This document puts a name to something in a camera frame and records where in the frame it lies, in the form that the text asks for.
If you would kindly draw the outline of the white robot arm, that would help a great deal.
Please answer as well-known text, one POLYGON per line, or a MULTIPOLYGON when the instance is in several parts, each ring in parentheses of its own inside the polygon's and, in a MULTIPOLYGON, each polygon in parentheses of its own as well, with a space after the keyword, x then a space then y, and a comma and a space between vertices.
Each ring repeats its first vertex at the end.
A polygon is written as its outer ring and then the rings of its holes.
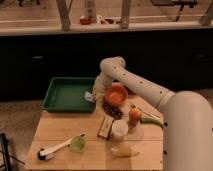
POLYGON ((199 93, 173 92, 125 69, 122 57, 105 58, 95 90, 114 80, 142 97, 164 116, 163 171, 213 171, 213 107, 199 93))

